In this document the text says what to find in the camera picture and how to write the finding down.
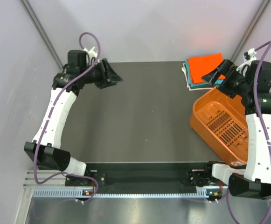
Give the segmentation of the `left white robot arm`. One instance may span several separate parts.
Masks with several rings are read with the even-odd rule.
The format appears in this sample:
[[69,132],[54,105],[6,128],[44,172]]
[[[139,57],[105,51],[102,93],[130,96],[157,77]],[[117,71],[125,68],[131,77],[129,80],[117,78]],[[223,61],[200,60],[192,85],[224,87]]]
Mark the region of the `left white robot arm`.
[[80,90],[86,84],[103,89],[117,85],[123,79],[111,68],[107,59],[98,59],[95,48],[70,50],[68,62],[53,79],[50,100],[42,124],[24,151],[37,168],[58,170],[76,175],[81,185],[91,182],[92,174],[87,165],[61,149],[63,129]]

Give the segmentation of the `orange t shirt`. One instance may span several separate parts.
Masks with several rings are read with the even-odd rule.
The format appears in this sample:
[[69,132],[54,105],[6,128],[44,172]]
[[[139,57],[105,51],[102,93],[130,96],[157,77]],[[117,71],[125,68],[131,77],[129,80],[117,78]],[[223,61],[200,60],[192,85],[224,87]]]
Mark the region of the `orange t shirt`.
[[223,56],[221,53],[205,56],[194,56],[187,59],[192,83],[203,83],[204,81],[202,80],[202,77],[216,69],[222,61]]

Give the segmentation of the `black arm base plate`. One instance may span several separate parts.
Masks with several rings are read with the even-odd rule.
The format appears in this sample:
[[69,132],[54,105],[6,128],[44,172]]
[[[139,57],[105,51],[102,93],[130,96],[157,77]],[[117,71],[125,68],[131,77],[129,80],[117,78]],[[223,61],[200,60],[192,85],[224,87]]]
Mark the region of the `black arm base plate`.
[[193,193],[220,191],[224,184],[210,176],[210,162],[88,163],[86,176],[98,182],[98,193]]

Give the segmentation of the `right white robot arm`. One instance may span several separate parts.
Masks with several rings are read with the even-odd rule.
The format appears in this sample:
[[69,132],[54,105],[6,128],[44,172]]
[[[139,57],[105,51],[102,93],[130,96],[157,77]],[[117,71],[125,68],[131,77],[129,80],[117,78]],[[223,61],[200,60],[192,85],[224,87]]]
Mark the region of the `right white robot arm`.
[[245,169],[215,163],[204,172],[204,180],[210,185],[221,180],[232,196],[270,199],[271,63],[249,60],[236,66],[225,59],[202,79],[213,84],[220,75],[225,78],[217,89],[230,98],[242,98],[248,125],[248,159]]

